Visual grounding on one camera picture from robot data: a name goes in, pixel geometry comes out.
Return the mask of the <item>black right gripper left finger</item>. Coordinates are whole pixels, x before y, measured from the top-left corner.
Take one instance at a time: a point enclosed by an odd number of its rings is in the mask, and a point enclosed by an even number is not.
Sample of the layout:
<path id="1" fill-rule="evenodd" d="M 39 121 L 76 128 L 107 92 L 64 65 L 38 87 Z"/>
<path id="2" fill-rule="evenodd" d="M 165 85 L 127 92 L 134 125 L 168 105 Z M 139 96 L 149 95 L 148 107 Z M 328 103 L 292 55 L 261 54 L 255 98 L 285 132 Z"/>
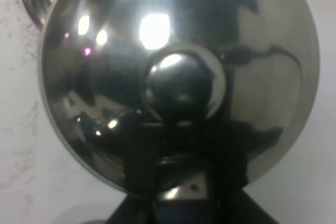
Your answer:
<path id="1" fill-rule="evenodd" d="M 105 223 L 156 223 L 153 203 L 156 192 L 150 190 L 144 195 L 127 194 L 122 203 Z"/>

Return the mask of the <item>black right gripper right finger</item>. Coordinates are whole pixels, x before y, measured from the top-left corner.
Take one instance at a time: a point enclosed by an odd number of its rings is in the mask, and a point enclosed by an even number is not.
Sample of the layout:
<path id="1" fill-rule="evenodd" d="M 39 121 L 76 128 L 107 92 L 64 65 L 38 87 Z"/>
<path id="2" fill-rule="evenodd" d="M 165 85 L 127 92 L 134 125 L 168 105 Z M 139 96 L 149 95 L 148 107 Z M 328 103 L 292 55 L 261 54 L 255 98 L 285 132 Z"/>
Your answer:
<path id="1" fill-rule="evenodd" d="M 265 212 L 243 188 L 247 180 L 216 179 L 215 223 L 275 224 L 276 221 Z"/>

